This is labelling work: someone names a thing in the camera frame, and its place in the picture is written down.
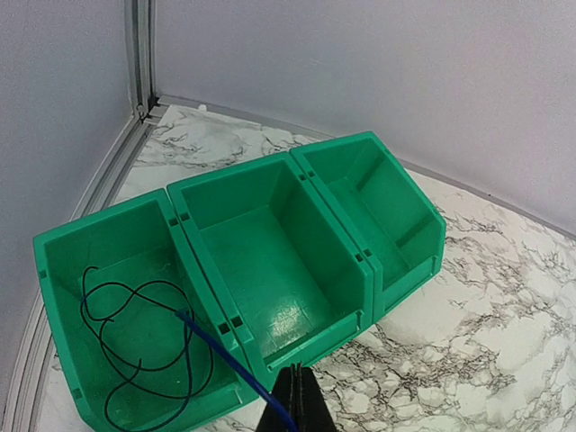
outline marble surface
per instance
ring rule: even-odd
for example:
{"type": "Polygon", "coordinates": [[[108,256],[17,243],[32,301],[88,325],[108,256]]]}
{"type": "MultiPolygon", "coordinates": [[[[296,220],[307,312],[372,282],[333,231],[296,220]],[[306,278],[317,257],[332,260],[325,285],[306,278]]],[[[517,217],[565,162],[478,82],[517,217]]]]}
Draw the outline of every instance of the marble surface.
{"type": "MultiPolygon", "coordinates": [[[[311,142],[171,106],[118,202],[175,180],[311,142]]],[[[443,270],[315,367],[346,432],[576,430],[576,242],[410,173],[447,221],[443,270]]],[[[199,430],[247,432],[256,401],[199,430]]],[[[89,430],[52,362],[39,431],[89,430]]]]}

